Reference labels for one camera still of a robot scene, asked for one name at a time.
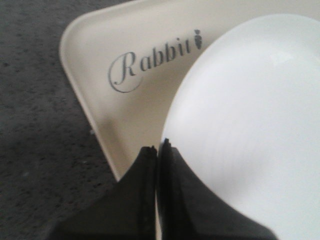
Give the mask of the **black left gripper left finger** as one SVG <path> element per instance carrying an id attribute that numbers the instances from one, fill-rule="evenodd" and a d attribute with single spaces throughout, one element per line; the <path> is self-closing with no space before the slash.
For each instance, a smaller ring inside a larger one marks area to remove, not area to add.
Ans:
<path id="1" fill-rule="evenodd" d="M 101 199 L 58 223 L 49 240 L 154 240 L 157 150 L 142 147 L 120 181 Z"/>

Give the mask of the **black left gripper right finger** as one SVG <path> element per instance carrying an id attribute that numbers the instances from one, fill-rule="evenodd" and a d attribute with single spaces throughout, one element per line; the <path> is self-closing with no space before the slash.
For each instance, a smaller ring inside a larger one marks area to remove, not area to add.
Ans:
<path id="1" fill-rule="evenodd" d="M 163 240 L 275 240 L 265 226 L 213 193 L 165 139 L 158 159 L 157 204 Z"/>

